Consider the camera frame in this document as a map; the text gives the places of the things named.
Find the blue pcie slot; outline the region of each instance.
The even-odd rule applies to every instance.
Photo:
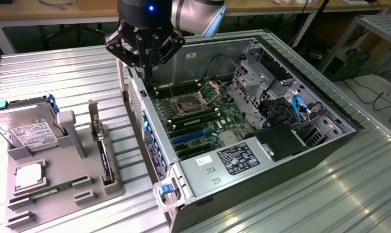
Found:
[[[185,141],[188,141],[188,140],[190,140],[193,138],[202,137],[202,136],[205,136],[206,132],[208,132],[208,129],[204,129],[204,130],[201,130],[198,132],[194,132],[194,133],[192,133],[192,134],[189,134],[186,136],[182,136],[182,137],[178,137],[176,139],[172,139],[170,143],[177,144],[177,143],[185,142]]]

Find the metal table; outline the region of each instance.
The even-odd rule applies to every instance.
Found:
[[[251,34],[264,37],[365,130],[315,169],[185,232],[391,232],[391,131],[273,34],[259,30]],[[114,59],[101,46],[2,57],[0,99],[16,100],[46,92],[56,96],[60,108],[74,111],[78,127],[88,122],[86,100],[100,100],[100,116],[110,128],[125,194],[28,232],[168,232],[121,105]],[[4,147],[0,137],[0,231]]]
[[[357,26],[363,26],[367,30],[375,33],[379,37],[391,43],[391,15],[376,15],[376,16],[357,16],[351,22],[343,36],[340,37],[332,52],[324,58],[319,71],[323,73],[336,55],[337,50],[344,46],[349,36],[352,35]]]

